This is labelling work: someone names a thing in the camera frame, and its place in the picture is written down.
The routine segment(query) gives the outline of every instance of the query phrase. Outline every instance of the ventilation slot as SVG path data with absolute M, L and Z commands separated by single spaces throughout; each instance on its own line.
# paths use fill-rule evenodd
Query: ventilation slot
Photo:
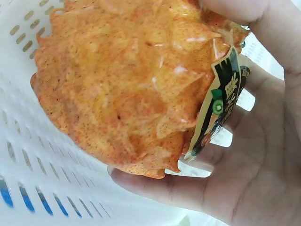
M 81 216 L 79 210 L 76 208 L 76 206 L 74 205 L 74 203 L 73 203 L 73 201 L 71 200 L 71 198 L 69 198 L 69 197 L 67 197 L 67 198 L 68 198 L 68 200 L 69 200 L 71 206 L 73 207 L 74 211 L 77 213 L 77 215 L 78 215 L 80 218 L 82 218 L 82 216 Z
M 65 171 L 63 168 L 62 168 L 62 171 L 63 171 L 63 173 L 64 173 L 66 179 L 69 181 L 69 183 L 71 183 L 71 181 L 70 181 L 70 179 L 69 179 L 69 177 L 68 177 L 66 171 Z
M 68 217 L 69 215 L 68 215 L 68 213 L 67 213 L 65 207 L 63 206 L 61 200 L 60 200 L 60 199 L 57 197 L 57 195 L 54 194 L 54 193 L 53 193 L 53 196 L 54 196 L 54 198 L 55 198 L 55 200 L 56 200 L 58 206 L 60 207 L 62 213 L 63 213 L 66 217 Z
M 94 184 L 94 182 L 93 182 L 93 180 L 92 180 L 92 179 L 90 179 L 90 181 L 91 181 L 91 183 L 93 184 L 93 186 L 94 186 L 94 187 L 96 187 L 96 186 L 95 186 L 95 184 Z
M 36 19 L 36 20 L 30 25 L 30 28 L 31 28 L 31 29 L 35 28 L 39 23 L 40 23 L 40 19 Z
M 19 30 L 19 28 L 19 25 L 14 26 L 14 28 L 10 31 L 10 35 L 14 35 Z
M 51 144 L 50 142 L 48 142 L 48 143 L 49 143 L 49 146 L 50 146 L 50 148 L 51 148 L 52 152 L 53 152 L 53 153 L 55 153 L 55 150 L 53 149 L 53 146 L 52 146 L 52 144 Z
M 43 0 L 39 3 L 39 6 L 44 6 L 47 2 L 49 2 L 49 0 Z
M 98 215 L 103 218 L 103 216 L 101 215 L 101 213 L 98 211 L 98 209 L 96 208 L 96 206 L 94 205 L 94 203 L 92 203 L 92 201 L 90 201 L 92 206 L 94 207 L 94 209 L 96 210 L 96 212 L 98 213 Z
M 50 6 L 46 11 L 45 11 L 45 15 L 49 15 L 51 12 L 52 12 L 52 10 L 54 10 L 54 6 Z
M 52 212 L 50 206 L 48 205 L 48 202 L 46 201 L 45 196 L 42 193 L 42 191 L 38 187 L 36 187 L 36 190 L 37 190 L 39 198 L 40 198 L 45 210 L 47 211 L 47 213 L 49 213 L 50 215 L 53 215 L 53 212 Z
M 61 150 L 61 148 L 59 147 L 58 149 L 60 150 L 62 156 L 65 157 L 65 155 L 64 155 L 63 151 Z
M 32 133 L 30 132 L 30 130 L 26 127 L 26 130 L 27 130 L 27 133 L 28 133 L 28 136 L 29 136 L 29 139 L 32 139 Z
M 39 141 L 40 141 L 40 144 L 42 145 L 42 147 L 45 148 L 44 143 L 43 143 L 43 141 L 42 141 L 42 138 L 41 138 L 40 136 L 39 136 Z
M 38 31 L 37 36 L 38 36 L 38 37 L 41 36 L 44 32 L 45 32 L 45 27 L 42 27 L 42 28 Z
M 20 126 L 19 126 L 19 123 L 18 123 L 17 120 L 15 120 L 15 125 L 16 125 L 16 127 L 17 127 L 18 133 L 20 134 L 20 133 L 21 133 L 21 130 L 20 130 Z
M 72 154 L 73 153 L 68 152 L 68 155 L 70 156 L 70 158 L 72 159 L 72 161 L 74 161 L 75 164 L 78 164 L 79 162 L 76 160 L 76 158 Z
M 7 142 L 7 146 L 8 146 L 8 153 L 11 160 L 16 162 L 16 156 L 12 144 L 10 142 Z
M 34 58 L 34 56 L 35 56 L 35 54 L 36 54 L 36 49 L 29 55 L 29 58 L 30 59 L 33 59 Z
M 77 179 L 76 175 L 74 172 L 72 172 L 72 174 L 74 175 L 75 179 L 77 180 L 77 182 L 79 183 L 79 185 L 81 186 L 81 183 L 79 182 L 79 180 Z
M 11 199 L 8 186 L 4 180 L 4 177 L 0 176 L 0 192 L 4 202 L 11 208 L 14 207 L 13 200 Z
M 82 162 L 82 160 L 78 156 L 76 156 L 76 159 L 79 161 L 80 165 L 82 165 L 83 167 L 85 167 L 84 163 Z
M 22 41 L 23 41 L 23 39 L 25 38 L 25 34 L 23 33 L 23 34 L 21 34 L 20 36 L 19 36 L 19 38 L 17 38 L 17 40 L 16 40 L 16 43 L 17 44 L 20 44 Z
M 52 169 L 53 173 L 55 174 L 55 176 L 56 176 L 58 179 L 60 179 L 60 177 L 59 177 L 59 176 L 58 176 L 58 174 L 57 174 L 57 171 L 56 171 L 56 169 L 54 168 L 54 166 L 52 165 L 52 163 L 51 163 L 51 162 L 49 163 L 49 165 L 50 165 L 50 167 L 51 167 L 51 169 Z
M 84 203 L 81 199 L 79 199 L 79 200 L 80 200 L 81 204 L 85 207 L 85 209 L 86 209 L 87 213 L 90 215 L 90 217 L 93 218 L 92 213 L 91 213 L 90 210 L 87 208 L 87 206 L 85 205 L 85 203 Z
M 26 43 L 26 45 L 23 47 L 22 51 L 26 52 L 30 47 L 32 46 L 32 41 L 29 41 Z
M 33 16 L 33 10 L 30 11 L 26 16 L 24 16 L 24 20 L 29 20 Z
M 21 183 L 19 183 L 19 189 L 20 189 L 21 195 L 23 197 L 23 200 L 24 200 L 24 203 L 25 203 L 27 209 L 30 212 L 35 212 L 32 202 L 27 194 L 27 191 L 25 190 L 24 186 Z
M 8 117 L 6 116 L 5 111 L 2 111 L 2 118 L 3 118 L 3 121 L 4 121 L 5 125 L 7 125 L 8 124 Z
M 103 207 L 103 205 L 101 203 L 99 203 L 99 205 L 102 207 L 102 209 L 105 211 L 105 213 L 109 216 L 109 218 L 111 218 L 110 214 L 108 213 L 108 211 L 105 210 L 105 208 Z
M 38 163 L 39 163 L 39 165 L 40 165 L 40 168 L 41 168 L 42 172 L 47 176 L 45 167 L 44 167 L 44 165 L 43 165 L 41 159 L 40 159 L 39 157 L 37 157 L 37 160 L 38 160 Z
M 84 178 L 84 176 L 83 176 L 83 175 L 82 175 L 82 177 L 83 177 L 83 179 L 84 179 L 84 181 L 85 181 L 86 185 L 87 185 L 88 187 L 90 187 L 90 185 L 87 183 L 87 181 L 86 181 L 86 179 Z
M 0 87 L 0 94 L 2 95 L 3 98 L 5 98 L 5 92 L 2 87 Z

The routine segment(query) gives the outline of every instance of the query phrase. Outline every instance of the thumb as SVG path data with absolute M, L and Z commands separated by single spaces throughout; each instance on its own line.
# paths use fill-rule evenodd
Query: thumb
M 262 45 L 284 67 L 301 72 L 301 13 L 290 0 L 202 0 L 203 6 L 240 24 L 249 24 Z
M 207 178 L 193 178 L 168 175 L 153 179 L 112 171 L 112 179 L 124 189 L 166 205 L 205 212 L 203 202 Z

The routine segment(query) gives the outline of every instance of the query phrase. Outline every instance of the plastic wrapper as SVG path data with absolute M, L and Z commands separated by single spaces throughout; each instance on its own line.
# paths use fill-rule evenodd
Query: plastic wrapper
M 122 171 L 179 172 L 180 156 L 193 159 L 230 112 L 225 90 L 211 88 L 234 77 L 235 105 L 243 87 L 238 54 L 249 31 L 196 0 L 66 1 L 50 20 L 51 35 L 37 37 L 33 90 L 57 128 Z M 222 60 L 230 67 L 218 73 Z M 221 116 L 204 129 L 208 109 Z

